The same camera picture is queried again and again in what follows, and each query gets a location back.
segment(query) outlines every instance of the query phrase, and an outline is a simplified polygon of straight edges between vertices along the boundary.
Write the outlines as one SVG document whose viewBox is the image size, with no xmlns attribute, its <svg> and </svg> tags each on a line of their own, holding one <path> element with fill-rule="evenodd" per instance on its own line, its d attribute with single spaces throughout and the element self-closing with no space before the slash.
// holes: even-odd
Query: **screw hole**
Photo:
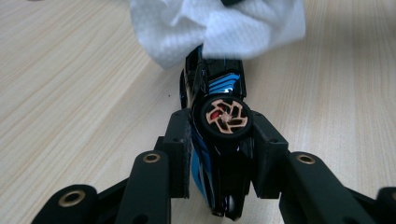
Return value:
<svg viewBox="0 0 396 224">
<path fill-rule="evenodd" d="M 160 158 L 161 158 L 160 155 L 155 154 L 155 153 L 151 153 L 151 154 L 146 155 L 146 156 L 143 158 L 143 161 L 145 161 L 145 162 L 147 162 L 147 163 L 152 163 L 152 162 L 158 161 Z"/>
<path fill-rule="evenodd" d="M 314 158 L 312 158 L 310 156 L 307 156 L 307 155 L 304 155 L 304 154 L 298 155 L 297 156 L 297 160 L 302 162 L 302 163 L 305 163 L 305 164 L 314 164 L 315 163 Z"/>
<path fill-rule="evenodd" d="M 133 224 L 146 224 L 149 222 L 149 217 L 146 215 L 139 215 L 134 218 Z"/>
<path fill-rule="evenodd" d="M 80 203 L 84 198 L 85 192 L 83 190 L 72 190 L 64 194 L 64 196 L 62 196 L 62 198 L 59 200 L 58 204 L 61 207 L 71 207 Z"/>
</svg>

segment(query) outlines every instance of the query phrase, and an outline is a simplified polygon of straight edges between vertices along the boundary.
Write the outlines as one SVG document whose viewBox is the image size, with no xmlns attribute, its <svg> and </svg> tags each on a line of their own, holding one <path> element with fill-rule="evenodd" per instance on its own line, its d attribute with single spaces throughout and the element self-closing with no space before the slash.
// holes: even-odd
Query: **wood grain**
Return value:
<svg viewBox="0 0 396 224">
<path fill-rule="evenodd" d="M 374 197 L 396 186 L 396 3 L 305 0 L 306 38 L 245 61 L 249 106 Z M 179 109 L 182 65 L 137 43 L 125 0 L 0 3 L 0 223 L 29 223 L 57 190 L 127 177 Z M 236 223 L 281 223 L 251 190 Z M 197 189 L 173 223 L 213 217 Z"/>
</svg>

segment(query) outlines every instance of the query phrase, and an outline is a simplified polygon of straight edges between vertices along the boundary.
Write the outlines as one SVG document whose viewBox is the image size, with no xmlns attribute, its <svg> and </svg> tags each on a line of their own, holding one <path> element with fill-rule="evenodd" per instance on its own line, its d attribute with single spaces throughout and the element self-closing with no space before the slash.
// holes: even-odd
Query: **table surface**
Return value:
<svg viewBox="0 0 396 224">
<path fill-rule="evenodd" d="M 304 6 L 304 40 L 244 61 L 246 102 L 375 197 L 396 186 L 396 2 Z M 150 59 L 126 0 L 2 0 L 0 18 L 0 223 L 29 223 L 59 189 L 129 175 L 179 110 L 182 64 Z M 232 223 L 194 185 L 172 205 L 173 223 Z M 237 223 L 281 223 L 277 205 L 251 190 Z"/>
</svg>

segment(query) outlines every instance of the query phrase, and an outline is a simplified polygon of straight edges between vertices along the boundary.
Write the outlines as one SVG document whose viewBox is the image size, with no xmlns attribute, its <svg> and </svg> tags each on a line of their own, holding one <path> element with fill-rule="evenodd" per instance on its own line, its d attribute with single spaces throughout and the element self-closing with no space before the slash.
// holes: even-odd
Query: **black toy car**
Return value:
<svg viewBox="0 0 396 224">
<path fill-rule="evenodd" d="M 191 173 L 212 213 L 236 220 L 249 190 L 252 151 L 243 65 L 203 59 L 201 49 L 186 58 L 180 76 L 181 107 L 190 109 Z"/>
</svg>

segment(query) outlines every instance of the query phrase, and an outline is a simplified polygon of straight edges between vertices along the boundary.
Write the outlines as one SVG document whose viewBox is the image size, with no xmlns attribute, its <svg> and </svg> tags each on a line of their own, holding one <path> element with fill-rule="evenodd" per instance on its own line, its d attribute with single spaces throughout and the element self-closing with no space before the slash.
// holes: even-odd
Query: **wheel rim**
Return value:
<svg viewBox="0 0 396 224">
<path fill-rule="evenodd" d="M 244 107 L 235 100 L 229 104 L 218 99 L 211 103 L 211 110 L 206 112 L 206 121 L 213 130 L 232 134 L 247 126 L 248 116 Z"/>
</svg>

